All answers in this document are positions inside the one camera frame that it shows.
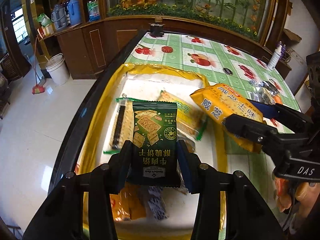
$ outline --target window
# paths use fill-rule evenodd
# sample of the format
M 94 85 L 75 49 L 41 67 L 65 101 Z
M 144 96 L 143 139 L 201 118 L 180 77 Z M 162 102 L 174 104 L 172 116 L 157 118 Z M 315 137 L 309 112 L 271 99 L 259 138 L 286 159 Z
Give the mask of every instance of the window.
M 26 25 L 24 23 L 22 8 L 15 11 L 14 14 L 11 15 L 11 18 L 17 42 L 20 42 L 28 36 Z

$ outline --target fruit pattern tablecloth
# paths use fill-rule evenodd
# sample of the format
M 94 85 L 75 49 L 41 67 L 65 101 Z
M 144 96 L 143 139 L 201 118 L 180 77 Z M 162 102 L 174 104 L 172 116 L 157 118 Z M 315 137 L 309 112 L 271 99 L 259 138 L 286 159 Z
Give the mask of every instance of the fruit pattern tablecloth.
M 171 66 L 205 75 L 211 85 L 225 83 L 246 98 L 251 99 L 251 79 L 273 83 L 280 91 L 282 103 L 300 110 L 297 101 L 277 70 L 270 71 L 267 64 L 239 49 L 215 41 L 183 34 L 165 33 L 153 38 L 146 33 L 131 52 L 126 63 L 153 63 Z M 279 132 L 292 133 L 277 121 L 265 119 Z M 275 185 L 272 179 L 274 164 L 264 153 L 251 154 L 226 136 L 228 170 L 242 170 L 264 197 L 276 216 Z

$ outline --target green cracker package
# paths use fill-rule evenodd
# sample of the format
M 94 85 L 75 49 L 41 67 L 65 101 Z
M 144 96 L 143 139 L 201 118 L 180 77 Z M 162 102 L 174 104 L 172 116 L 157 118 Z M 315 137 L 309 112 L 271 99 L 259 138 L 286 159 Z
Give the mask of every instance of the green cracker package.
M 128 182 L 180 187 L 177 173 L 177 104 L 134 101 L 133 154 Z

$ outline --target aquarium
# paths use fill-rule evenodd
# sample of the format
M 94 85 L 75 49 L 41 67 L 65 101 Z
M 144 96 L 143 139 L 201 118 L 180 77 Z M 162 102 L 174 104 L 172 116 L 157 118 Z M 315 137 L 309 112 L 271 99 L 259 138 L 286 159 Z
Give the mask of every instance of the aquarium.
M 164 15 L 199 20 L 258 40 L 268 0 L 109 0 L 109 15 Z

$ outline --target broom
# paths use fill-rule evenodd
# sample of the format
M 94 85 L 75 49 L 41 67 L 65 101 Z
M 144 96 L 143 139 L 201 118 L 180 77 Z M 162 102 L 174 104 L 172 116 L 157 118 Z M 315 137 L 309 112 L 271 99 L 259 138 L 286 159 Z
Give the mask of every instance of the broom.
M 37 49 L 37 40 L 38 37 L 36 37 L 36 41 L 35 41 L 35 63 L 32 66 L 33 70 L 35 71 L 35 77 L 36 77 L 36 85 L 32 88 L 32 93 L 33 94 L 40 94 L 44 92 L 44 87 L 38 85 L 38 81 L 37 81 L 37 70 L 36 70 L 36 49 Z

